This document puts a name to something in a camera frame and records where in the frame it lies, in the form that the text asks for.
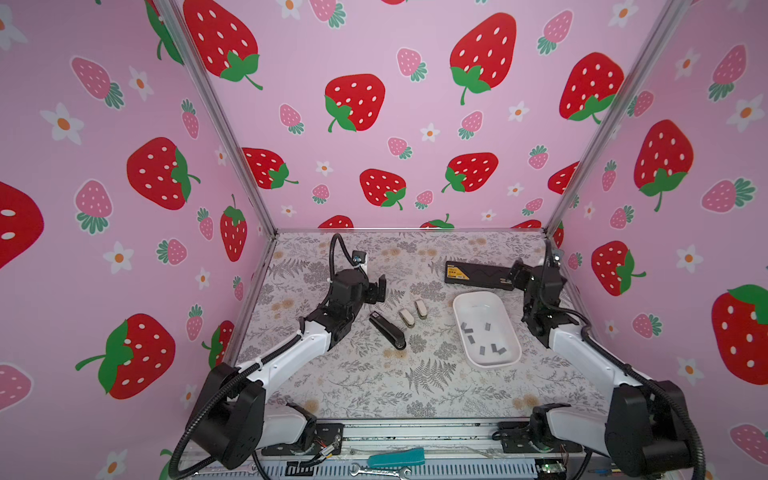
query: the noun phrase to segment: red strawberry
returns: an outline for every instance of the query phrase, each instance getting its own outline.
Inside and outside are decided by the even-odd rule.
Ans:
[[[389,153],[400,157],[400,160],[405,160],[413,155],[413,150],[408,146],[408,142],[402,138],[391,137],[386,141],[387,147],[389,147]]]
[[[197,139],[197,133],[200,131],[200,123],[197,121],[196,113],[192,107],[192,102],[189,101],[189,98],[185,98],[181,102],[181,121],[193,139]]]
[[[518,223],[514,227],[510,227],[510,228],[541,228],[541,221],[526,220],[525,222]]]
[[[214,0],[185,0],[184,21],[206,70],[229,81],[246,78],[259,69],[259,45],[247,26]]]
[[[535,198],[534,200],[531,200],[530,202],[525,204],[525,208],[523,209],[522,213],[526,217],[530,217],[533,215],[533,213],[541,208],[541,205],[544,204],[543,198]]]
[[[273,151],[264,150],[263,148],[244,148],[246,160],[250,171],[253,172],[253,178],[256,179],[256,184],[269,190],[272,188],[280,188],[286,182],[289,184],[298,184],[299,182],[288,180],[288,165],[280,158],[280,155]]]
[[[558,43],[568,36],[573,21],[574,13],[570,10],[564,10],[547,22],[544,26],[544,36],[538,39],[538,54],[549,55],[552,53],[558,47]]]
[[[219,365],[224,360],[224,353],[227,352],[227,347],[230,345],[232,339],[232,332],[235,330],[235,325],[229,320],[224,320],[219,328],[216,329],[214,335],[210,338],[210,346],[203,342],[203,348],[210,350],[208,354],[208,365],[211,369]]]
[[[560,116],[582,121],[611,106],[624,82],[624,72],[608,56],[593,52],[582,58],[571,70],[560,97]]]
[[[448,217],[450,214],[445,214],[445,220],[430,220],[429,222],[422,223],[420,228],[454,228],[452,223],[448,223]]]
[[[203,308],[195,303],[190,309],[189,319],[187,319],[187,337],[190,342],[197,340],[200,331],[203,329]]]
[[[462,120],[462,127],[458,130],[458,137],[462,140],[469,140],[475,136],[475,132],[480,130],[480,127],[482,127],[482,112],[480,110],[473,111]]]
[[[634,210],[632,210],[631,205],[624,205],[624,208],[617,208],[613,215],[611,215],[611,220],[608,222],[611,227],[621,230],[622,228],[627,226],[627,223],[632,223],[632,219],[634,218]]]
[[[445,170],[448,185],[441,190],[445,193],[448,187],[457,192],[474,192],[493,175],[498,167],[498,158],[488,152],[480,154],[459,155],[450,162]]]
[[[717,297],[712,328],[725,366],[755,385],[768,385],[768,290],[742,285]]]
[[[411,81],[422,81],[427,76],[427,64],[422,61],[422,55],[410,48],[400,48],[397,51],[397,66],[404,77]]]
[[[32,393],[32,377],[12,363],[0,362],[0,412]]]
[[[0,268],[31,247],[43,233],[43,226],[35,201],[0,182]]]
[[[552,190],[556,194],[564,194],[566,187],[568,187],[568,184],[571,182],[571,178],[574,176],[574,173],[576,172],[576,168],[578,167],[578,162],[574,164],[568,165],[566,168],[560,170],[559,172],[555,173],[551,177],[549,177],[549,181],[547,182],[547,188],[549,190]]]
[[[326,85],[326,111],[344,130],[364,131],[375,124],[384,103],[384,84],[372,74],[334,78]]]
[[[103,100],[109,108],[120,110],[125,105],[120,85],[109,81],[109,74],[104,67],[82,57],[72,57],[72,71],[83,84],[85,90],[97,100]]]
[[[159,379],[174,362],[174,338],[149,315],[132,315],[110,333],[106,354],[85,359],[79,371],[94,360],[104,359],[98,380],[113,399],[129,399]]]
[[[677,188],[694,164],[694,148],[672,120],[650,128],[634,165],[634,184],[649,197],[659,196],[654,208],[661,208],[661,196]]]
[[[531,150],[531,153],[528,155],[531,156],[528,159],[528,164],[536,170],[541,170],[544,168],[547,160],[549,160],[549,154],[547,153],[547,148],[544,145],[536,145],[536,148]]]
[[[643,277],[634,271],[634,257],[620,241],[608,242],[592,252],[592,271],[600,284],[613,296],[619,296],[632,286],[632,277]]]
[[[497,13],[474,27],[458,41],[451,52],[453,81],[473,94],[491,90],[509,73],[518,26],[506,13]]]
[[[616,161],[611,160],[605,164],[605,172],[603,172],[603,192],[607,192],[614,186],[616,181]]]
[[[179,210],[192,193],[187,159],[165,137],[148,141],[127,162],[128,182],[143,197],[168,210]]]
[[[336,215],[322,222],[317,228],[355,228],[349,217]]]
[[[166,241],[163,240],[157,245],[157,259],[162,263],[170,263],[171,265],[178,265],[187,258],[187,248],[181,244],[179,240],[171,238]]]
[[[730,430],[730,439],[755,461],[768,465],[768,432],[763,433],[756,426],[744,423]]]
[[[648,316],[645,313],[641,313],[632,320],[634,331],[646,339],[661,335],[661,326],[662,323],[659,321],[659,317],[653,314]]]
[[[648,90],[643,90],[639,95],[635,95],[632,102],[630,102],[629,108],[627,108],[627,115],[630,117],[640,117],[653,103],[654,94]]]
[[[197,221],[200,222],[200,233],[209,242],[214,239],[214,219],[208,216],[208,210],[201,208],[197,211]]]
[[[232,280],[232,288],[235,289],[235,298],[242,302],[245,286],[243,286],[243,281],[240,277],[236,276],[235,280]]]
[[[237,209],[234,195],[232,195],[232,206],[227,207],[224,213],[221,214],[219,230],[221,231],[221,240],[224,242],[224,250],[226,250],[227,256],[230,258],[230,261],[237,262],[240,259],[240,255],[243,254],[243,248],[245,248],[248,225],[246,224],[243,211]]]
[[[744,45],[736,45],[730,49],[712,73],[712,81],[714,83],[710,85],[710,100],[718,101],[727,97],[735,88],[733,83],[741,78],[745,70],[746,47]]]
[[[402,210],[400,200],[406,196],[406,181],[399,175],[369,168],[360,174],[360,187],[372,205],[392,207],[398,204]]]
[[[568,258],[568,266],[571,268],[571,270],[578,270],[578,267],[581,266],[581,253],[572,253]]]
[[[701,206],[706,210],[724,214],[734,207],[743,208],[752,201],[756,190],[751,181],[743,178],[736,181],[721,180],[701,197]]]

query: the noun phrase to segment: table surface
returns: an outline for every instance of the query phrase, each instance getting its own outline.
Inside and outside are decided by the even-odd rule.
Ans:
[[[330,238],[330,233],[278,236],[238,361],[255,359],[291,335],[297,318],[325,296]],[[536,264],[544,254],[540,233],[350,232],[343,238],[350,252],[368,253],[372,279],[386,274],[387,301],[365,305],[352,331],[285,381],[270,402],[295,402],[327,419],[521,417],[552,402],[607,413],[605,398],[592,384],[530,334],[521,321],[519,290],[490,291],[507,308],[522,347],[520,361],[486,371],[467,363],[452,302],[460,293],[483,289],[445,284],[445,261],[511,266],[521,257]],[[337,246],[336,270],[347,267]],[[427,319],[415,314],[418,298],[429,308]],[[402,308],[416,318],[414,328],[406,329],[397,316]],[[371,325],[367,319],[374,309],[405,331],[406,349],[395,350]]]

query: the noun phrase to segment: pink strawberry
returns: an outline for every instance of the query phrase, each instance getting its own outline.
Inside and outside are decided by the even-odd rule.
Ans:
[[[603,192],[607,192],[614,186],[616,181],[616,161],[609,161],[605,164],[605,172],[603,173]]]
[[[634,210],[631,205],[624,205],[624,208],[617,208],[613,215],[611,215],[610,224],[613,228],[621,230],[627,226],[627,223],[632,223],[634,218]]]
[[[756,426],[744,423],[730,430],[730,439],[756,462],[768,465],[768,432],[763,433]]]
[[[201,208],[197,211],[197,221],[200,222],[200,233],[209,242],[214,239],[214,219],[208,216],[208,210]]]
[[[178,265],[187,258],[187,248],[175,238],[171,238],[169,241],[163,240],[157,245],[155,251],[159,261],[171,265]]]
[[[304,124],[301,123],[301,115],[288,104],[280,105],[280,121],[288,127],[288,131],[294,135],[304,132]]]
[[[195,116],[196,113],[197,112],[192,107],[192,102],[189,98],[185,98],[184,101],[181,102],[181,121],[183,121],[190,137],[193,139],[197,139],[197,133],[200,131],[200,122],[197,121],[197,117]]]
[[[528,159],[528,164],[530,164],[536,170],[541,170],[544,168],[547,160],[549,160],[549,154],[547,153],[547,148],[544,145],[536,145],[536,148],[531,150],[531,153],[528,155],[531,156],[531,158]]]
[[[187,337],[190,342],[194,342],[200,331],[203,329],[203,308],[195,303],[190,309],[189,319],[187,319]]]
[[[643,90],[639,95],[635,95],[627,109],[627,115],[630,117],[640,117],[654,103],[654,94],[648,90]]]
[[[736,45],[730,49],[712,73],[714,83],[710,85],[710,100],[719,101],[728,96],[735,88],[733,83],[741,78],[744,70],[746,70],[746,47]]]
[[[419,210],[424,210],[432,203],[432,191],[431,190],[424,190],[416,197],[416,208]]]
[[[756,190],[751,181],[743,178],[736,181],[721,180],[701,197],[701,206],[706,210],[724,214],[734,207],[743,208],[752,201]]]
[[[104,67],[82,57],[72,57],[72,71],[77,75],[85,90],[97,100],[103,100],[109,108],[120,110],[125,105],[120,85],[109,81]]]
[[[26,399],[32,392],[32,377],[12,363],[0,363],[0,412]]]
[[[632,328],[634,331],[639,333],[640,336],[645,339],[661,335],[662,325],[663,324],[659,321],[659,317],[654,316],[652,313],[648,315],[641,313],[632,320]]]
[[[578,267],[581,266],[581,254],[579,252],[571,254],[568,258],[568,266],[571,270],[578,270]]]
[[[328,22],[331,28],[341,28],[344,25],[344,6],[336,0],[310,0],[312,11],[322,23]]]
[[[574,13],[570,10],[564,10],[547,22],[544,26],[544,36],[538,39],[538,54],[549,55],[552,53],[558,47],[558,43],[568,36],[573,20]]]
[[[75,218],[83,231],[95,235],[109,227],[107,217],[112,215],[112,200],[98,180],[88,180],[83,184],[74,196],[74,205],[80,210]]]
[[[480,110],[473,111],[462,120],[462,127],[458,130],[458,137],[462,140],[469,140],[475,136],[475,132],[480,130],[480,127],[482,127],[482,112]]]
[[[534,200],[531,200],[530,202],[525,204],[525,208],[523,209],[522,213],[526,217],[530,217],[533,215],[533,213],[541,208],[541,205],[544,204],[543,198],[536,198]]]
[[[391,137],[386,141],[387,147],[389,147],[389,153],[400,157],[400,160],[405,160],[413,155],[413,150],[408,146],[408,142],[402,138]]]
[[[312,200],[318,205],[322,205],[328,201],[330,192],[326,185],[320,184],[312,190]]]
[[[411,81],[422,81],[427,76],[427,64],[422,61],[422,56],[416,50],[400,48],[397,51],[397,65],[404,77],[410,77]]]
[[[232,280],[232,288],[235,289],[235,298],[242,301],[245,286],[243,286],[243,281],[240,279],[240,277],[236,276],[235,280]]]

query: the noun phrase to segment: white tray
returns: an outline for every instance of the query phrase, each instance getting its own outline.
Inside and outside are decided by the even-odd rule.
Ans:
[[[453,313],[470,365],[488,370],[510,366],[520,360],[522,349],[518,335],[498,295],[491,292],[462,293],[453,300]],[[490,330],[485,329],[486,323],[490,324]],[[492,344],[506,351],[499,355],[493,351]],[[485,347],[484,355],[480,354],[480,347]]]

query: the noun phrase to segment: white flower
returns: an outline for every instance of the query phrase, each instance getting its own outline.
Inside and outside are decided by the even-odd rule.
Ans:
[[[10,50],[11,40],[15,40],[18,43],[27,43],[27,38],[24,34],[13,25],[11,7],[7,5],[0,5],[0,25],[4,27],[0,29],[0,48],[5,51]]]
[[[120,242],[114,243],[114,252],[107,252],[103,255],[104,260],[112,263],[112,275],[115,275],[120,270],[130,270],[131,257],[134,255],[132,249],[123,249],[123,245]]]
[[[187,388],[184,390],[184,394],[179,399],[181,403],[184,404],[185,409],[189,408],[190,405],[194,404],[196,392],[197,392],[197,385],[187,385]]]
[[[739,133],[746,130],[751,121],[759,120],[766,116],[766,112],[760,108],[763,103],[763,94],[757,95],[752,101],[739,100],[736,102],[736,113],[728,117],[725,123],[736,124]]]
[[[129,66],[128,70],[131,71],[131,79],[128,82],[128,84],[133,88],[134,90],[139,91],[139,95],[141,96],[141,100],[147,101],[147,95],[154,94],[154,90],[152,90],[152,87],[149,86],[147,83],[147,72],[142,71],[139,73],[136,71],[135,68]]]
[[[210,272],[206,272],[203,267],[200,267],[200,273],[194,276],[197,281],[197,289],[202,290],[206,286],[210,286]]]
[[[283,18],[289,16],[299,19],[299,7],[304,3],[304,0],[276,0],[277,4],[283,7]]]
[[[523,190],[525,190],[525,188],[521,187],[520,182],[518,182],[511,187],[507,187],[507,197],[510,195],[515,195],[517,197]]]
[[[677,357],[677,363],[680,364],[677,374],[687,378],[691,385],[696,385],[697,379],[704,378],[704,374],[696,368],[696,360],[685,360]]]
[[[677,268],[685,267],[689,272],[696,271],[696,265],[704,261],[701,255],[696,255],[696,247],[691,245],[687,250],[677,250],[677,256],[680,258],[677,261]]]
[[[701,58],[701,53],[694,53],[692,48],[688,48],[688,51],[685,52],[685,56],[674,64],[677,69],[674,79],[677,80],[680,77],[690,77],[690,74],[694,71],[694,65],[699,61],[699,58]]]
[[[584,207],[584,218],[588,218],[589,220],[592,220],[593,213],[594,213],[594,207],[592,206],[592,202],[590,202]]]
[[[429,124],[427,128],[422,128],[422,133],[424,134],[422,141],[429,140],[435,143],[435,137],[440,135],[440,130],[435,128],[435,124]]]
[[[333,171],[330,164],[330,162],[317,162],[315,172],[320,172],[324,177],[327,177]]]
[[[612,27],[618,25],[621,28],[627,26],[627,20],[640,10],[637,5],[632,5],[634,0],[624,0],[623,3],[617,3],[614,5],[614,16],[611,21],[608,22],[608,26]]]
[[[530,108],[525,107],[525,102],[520,100],[520,103],[509,108],[509,120],[523,121],[523,115],[531,111]]]
[[[51,125],[51,136],[54,140],[61,140],[68,138],[73,144],[80,144],[80,134],[78,133],[83,129],[85,124],[82,120],[69,116],[69,112],[64,104],[59,103],[56,105],[56,112],[41,110],[40,115]]]
[[[96,474],[96,480],[112,480],[114,477],[125,472],[125,456],[128,450],[123,450],[119,454],[109,452],[107,455],[107,464]]]

